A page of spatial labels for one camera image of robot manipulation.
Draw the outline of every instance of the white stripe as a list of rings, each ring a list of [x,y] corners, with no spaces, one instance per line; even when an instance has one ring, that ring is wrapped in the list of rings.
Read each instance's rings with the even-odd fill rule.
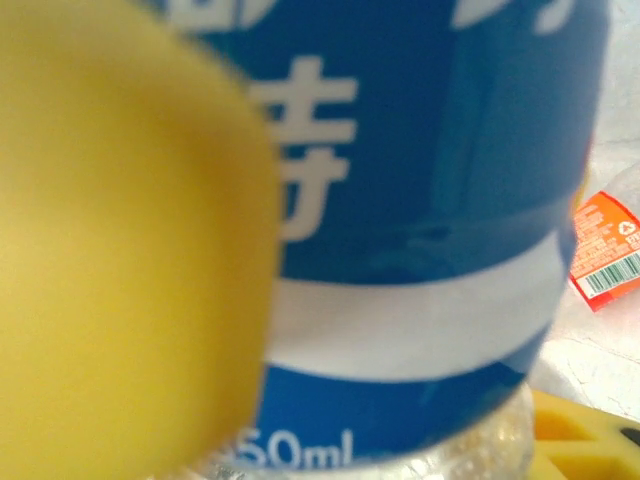
[[[359,380],[468,372],[540,332],[564,281],[556,233],[508,262],[453,280],[400,287],[280,280],[269,360]]]

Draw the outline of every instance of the yellow plastic tray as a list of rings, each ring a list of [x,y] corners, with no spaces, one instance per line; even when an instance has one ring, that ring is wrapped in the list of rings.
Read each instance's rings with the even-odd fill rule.
[[[540,392],[534,399],[529,480],[640,480],[640,424]]]

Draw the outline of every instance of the blue bottle label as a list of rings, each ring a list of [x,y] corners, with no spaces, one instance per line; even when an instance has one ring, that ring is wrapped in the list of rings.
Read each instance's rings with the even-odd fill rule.
[[[533,362],[573,253],[605,0],[156,0],[250,78],[288,211],[265,397],[232,456],[433,445]]]

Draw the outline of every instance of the recycling symbol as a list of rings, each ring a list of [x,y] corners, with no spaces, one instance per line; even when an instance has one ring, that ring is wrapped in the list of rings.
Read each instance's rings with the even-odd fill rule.
[[[626,237],[627,235],[631,235],[635,231],[636,225],[634,223],[620,222],[618,224],[618,232],[620,232],[620,235],[624,235]]]

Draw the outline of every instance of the orange label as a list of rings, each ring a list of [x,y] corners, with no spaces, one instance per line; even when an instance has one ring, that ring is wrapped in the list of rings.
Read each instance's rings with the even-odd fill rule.
[[[575,214],[578,249],[570,278],[595,312],[640,287],[640,222],[605,192]]]

